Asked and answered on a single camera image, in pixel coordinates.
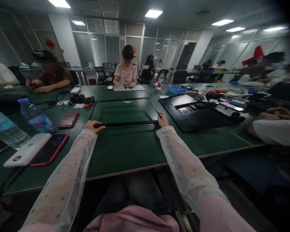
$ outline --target black frame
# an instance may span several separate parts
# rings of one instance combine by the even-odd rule
[[[123,102],[123,101],[135,101],[135,100],[149,100],[153,108],[155,109],[156,113],[160,116],[159,112],[157,111],[156,107],[152,103],[152,101],[148,97],[144,98],[126,98],[126,99],[115,99],[115,100],[101,100],[101,101],[95,101],[95,103],[92,106],[92,110],[89,116],[89,120],[91,120],[94,108],[96,107],[97,103],[102,103],[102,102]],[[114,126],[133,126],[133,125],[144,125],[144,124],[155,124],[157,123],[157,120],[149,120],[149,121],[136,121],[136,122],[116,122],[116,123],[105,123],[105,124],[95,124],[94,128],[99,128],[101,126],[105,127],[114,127]]]

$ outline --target white power bank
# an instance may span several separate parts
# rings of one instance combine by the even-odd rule
[[[32,158],[38,153],[41,147],[49,140],[51,134],[36,134],[28,140],[11,158],[5,163],[4,167],[14,168],[17,166],[26,166]]]
[[[74,88],[71,90],[71,93],[78,93],[79,91],[81,91],[81,88],[80,88],[80,87],[74,87]]]

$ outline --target water bottle label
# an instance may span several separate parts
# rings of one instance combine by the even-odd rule
[[[11,128],[14,123],[6,116],[0,116],[0,132],[5,131]]]
[[[53,124],[49,120],[49,118],[46,118],[43,121],[40,121],[38,123],[31,123],[30,125],[33,126],[35,128],[35,130],[37,130],[37,131],[43,131],[43,130],[51,127]]]

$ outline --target white pillar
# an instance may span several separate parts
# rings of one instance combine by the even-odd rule
[[[64,14],[48,14],[64,60],[70,66],[81,66],[69,18]]]
[[[214,31],[208,31],[208,30],[202,31],[200,39],[197,42],[197,45],[194,48],[193,53],[190,57],[187,69],[193,69],[193,66],[195,64],[199,64],[214,33],[215,33]]]

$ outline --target jeans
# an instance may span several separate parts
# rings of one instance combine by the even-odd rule
[[[170,204],[160,192],[148,170],[117,176],[99,203],[94,218],[138,205],[156,215],[172,215]]]

